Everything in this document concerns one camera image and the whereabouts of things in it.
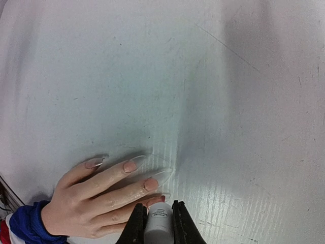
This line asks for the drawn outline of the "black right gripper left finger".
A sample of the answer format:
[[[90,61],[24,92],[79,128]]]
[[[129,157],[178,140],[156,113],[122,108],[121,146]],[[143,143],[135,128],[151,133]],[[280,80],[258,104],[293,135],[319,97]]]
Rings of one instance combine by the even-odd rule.
[[[147,208],[142,203],[138,203],[116,244],[144,244],[146,224]]]

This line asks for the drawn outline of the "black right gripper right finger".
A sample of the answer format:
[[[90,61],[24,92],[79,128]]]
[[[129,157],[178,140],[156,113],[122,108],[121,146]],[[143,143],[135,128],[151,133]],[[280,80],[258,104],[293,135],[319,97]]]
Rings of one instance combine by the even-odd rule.
[[[183,201],[172,205],[175,244],[206,244]]]

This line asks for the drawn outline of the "grey nail polish cap brush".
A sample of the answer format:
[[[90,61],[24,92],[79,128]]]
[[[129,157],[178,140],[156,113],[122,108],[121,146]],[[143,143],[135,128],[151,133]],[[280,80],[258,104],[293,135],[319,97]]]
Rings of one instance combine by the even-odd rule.
[[[172,217],[173,211],[169,204],[163,202],[153,204],[148,212],[144,243],[174,243]]]

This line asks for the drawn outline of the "mannequin hand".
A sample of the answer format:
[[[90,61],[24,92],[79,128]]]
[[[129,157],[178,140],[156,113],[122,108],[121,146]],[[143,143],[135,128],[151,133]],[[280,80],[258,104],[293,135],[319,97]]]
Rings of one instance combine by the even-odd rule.
[[[170,178],[171,169],[109,191],[141,166],[143,156],[96,173],[103,162],[99,158],[83,162],[59,180],[50,203],[41,210],[41,220],[51,235],[100,238],[122,231],[138,203],[149,208],[165,201],[157,190]]]

